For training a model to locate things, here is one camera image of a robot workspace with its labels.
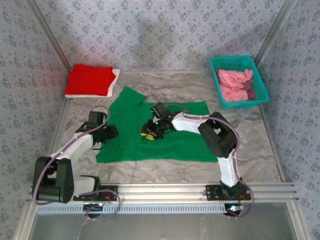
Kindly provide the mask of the green t-shirt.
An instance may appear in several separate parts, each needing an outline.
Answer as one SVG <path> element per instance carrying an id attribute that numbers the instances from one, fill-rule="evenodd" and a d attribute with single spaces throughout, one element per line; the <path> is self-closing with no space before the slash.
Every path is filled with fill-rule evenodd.
<path id="1" fill-rule="evenodd" d="M 118 136 L 109 140 L 96 155 L 98 163 L 142 160 L 179 160 L 194 162 L 218 161 L 196 133 L 173 131 L 158 140 L 149 140 L 140 134 L 142 126 L 152 116 L 153 102 L 146 102 L 146 96 L 124 87 L 111 104 L 109 125 L 117 127 Z"/>

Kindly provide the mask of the folded white t-shirt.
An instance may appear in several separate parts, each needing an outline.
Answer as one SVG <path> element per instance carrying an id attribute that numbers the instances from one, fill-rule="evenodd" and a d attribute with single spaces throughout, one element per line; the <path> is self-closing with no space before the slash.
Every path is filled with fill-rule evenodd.
<path id="1" fill-rule="evenodd" d="M 65 94 L 67 99 L 78 99 L 78 98 L 110 98 L 113 95 L 113 89 L 118 81 L 121 70 L 114 68 L 112 73 L 115 75 L 115 79 L 108 87 L 107 95 L 95 95 L 95 94 Z"/>

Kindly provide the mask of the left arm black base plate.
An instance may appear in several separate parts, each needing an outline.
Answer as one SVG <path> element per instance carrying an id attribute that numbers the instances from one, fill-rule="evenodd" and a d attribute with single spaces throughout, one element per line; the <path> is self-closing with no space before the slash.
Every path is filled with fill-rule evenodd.
<path id="1" fill-rule="evenodd" d="M 97 186 L 93 191 L 77 194 L 73 197 L 73 201 L 82 202 L 116 202 L 118 197 L 117 185 L 100 185 Z"/>

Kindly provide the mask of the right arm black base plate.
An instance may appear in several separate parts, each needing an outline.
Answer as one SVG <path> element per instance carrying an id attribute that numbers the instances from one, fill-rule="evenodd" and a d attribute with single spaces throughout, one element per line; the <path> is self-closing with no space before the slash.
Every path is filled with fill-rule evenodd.
<path id="1" fill-rule="evenodd" d="M 222 184 L 210 184 L 205 186 L 203 194 L 208 201 L 240 201 L 251 200 L 250 190 L 243 184 L 229 187 Z"/>

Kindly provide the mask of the folded red t-shirt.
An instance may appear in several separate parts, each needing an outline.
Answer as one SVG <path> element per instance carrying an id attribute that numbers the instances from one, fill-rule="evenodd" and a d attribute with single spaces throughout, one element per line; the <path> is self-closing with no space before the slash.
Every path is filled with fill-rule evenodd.
<path id="1" fill-rule="evenodd" d="M 96 95 L 106 97 L 116 79 L 112 66 L 75 64 L 69 71 L 65 95 Z"/>

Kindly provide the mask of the crumpled pink t-shirt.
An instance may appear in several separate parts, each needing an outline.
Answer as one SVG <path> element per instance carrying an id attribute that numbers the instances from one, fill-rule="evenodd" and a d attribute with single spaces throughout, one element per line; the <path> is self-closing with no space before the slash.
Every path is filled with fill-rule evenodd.
<path id="1" fill-rule="evenodd" d="M 244 71 L 216 70 L 223 100 L 228 103 L 248 101 L 247 93 L 241 88 L 244 82 L 253 78 L 253 73 L 252 69 L 245 69 Z"/>

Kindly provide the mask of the aluminium frame post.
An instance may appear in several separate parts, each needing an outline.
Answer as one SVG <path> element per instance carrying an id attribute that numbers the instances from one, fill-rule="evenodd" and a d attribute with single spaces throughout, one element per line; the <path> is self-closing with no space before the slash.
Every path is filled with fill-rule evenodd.
<path id="1" fill-rule="evenodd" d="M 266 36 L 264 37 L 261 46 L 259 47 L 255 57 L 254 62 L 257 67 L 259 67 L 265 57 L 267 56 L 270 48 L 272 47 L 277 35 L 281 31 L 282 27 L 286 23 L 291 11 L 297 4 L 298 0 L 283 0 L 283 3 L 275 15 L 273 22 L 271 23 Z"/>
<path id="2" fill-rule="evenodd" d="M 68 73 L 72 69 L 72 66 L 67 56 L 65 55 L 63 49 L 61 48 L 54 32 L 51 30 L 50 25 L 46 20 L 45 15 L 42 13 L 42 10 L 39 7 L 38 3 L 36 2 L 36 0 L 24 0 L 24 1 L 27 7 L 29 8 L 31 14 L 35 18 L 37 24 L 39 25 L 41 31 L 45 35 L 49 45 L 52 47 L 57 59 L 63 66 L 65 72 Z"/>

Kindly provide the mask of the crumpled maroon t-shirt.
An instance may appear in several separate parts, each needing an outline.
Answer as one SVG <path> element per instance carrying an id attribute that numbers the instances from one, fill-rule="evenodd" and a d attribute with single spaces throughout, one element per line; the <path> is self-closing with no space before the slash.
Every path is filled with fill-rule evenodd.
<path id="1" fill-rule="evenodd" d="M 242 84 L 243 87 L 241 88 L 241 90 L 247 93 L 248 101 L 253 101 L 256 99 L 256 91 L 252 88 L 253 82 L 254 82 L 254 79 L 250 78 L 249 80 L 247 80 Z"/>

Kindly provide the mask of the teal plastic basket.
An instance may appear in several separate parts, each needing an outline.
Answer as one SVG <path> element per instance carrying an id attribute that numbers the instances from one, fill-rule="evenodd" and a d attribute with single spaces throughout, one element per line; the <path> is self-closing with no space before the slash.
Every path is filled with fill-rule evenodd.
<path id="1" fill-rule="evenodd" d="M 235 108 L 248 108 L 256 106 L 260 103 L 269 101 L 270 96 L 263 83 L 260 73 L 254 63 L 254 60 L 250 56 L 220 56 L 214 57 L 210 60 L 212 75 L 215 80 L 217 91 L 219 94 L 221 106 L 224 109 L 235 109 Z M 226 102 L 222 97 L 222 93 L 219 86 L 218 77 L 216 70 L 233 70 L 243 72 L 245 69 L 253 70 L 253 85 L 252 88 L 255 90 L 255 100 L 239 101 L 239 102 Z"/>

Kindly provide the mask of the aluminium mounting rail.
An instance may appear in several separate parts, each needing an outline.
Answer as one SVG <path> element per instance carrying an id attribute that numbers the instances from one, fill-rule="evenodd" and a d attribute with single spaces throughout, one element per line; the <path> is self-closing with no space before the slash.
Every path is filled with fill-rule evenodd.
<path id="1" fill-rule="evenodd" d="M 125 203 L 237 203 L 235 200 L 208 201 L 203 194 L 206 185 L 218 183 L 110 183 L 118 186 L 118 196 Z M 299 197 L 291 182 L 251 183 L 251 200 L 241 203 L 285 203 L 296 202 Z"/>

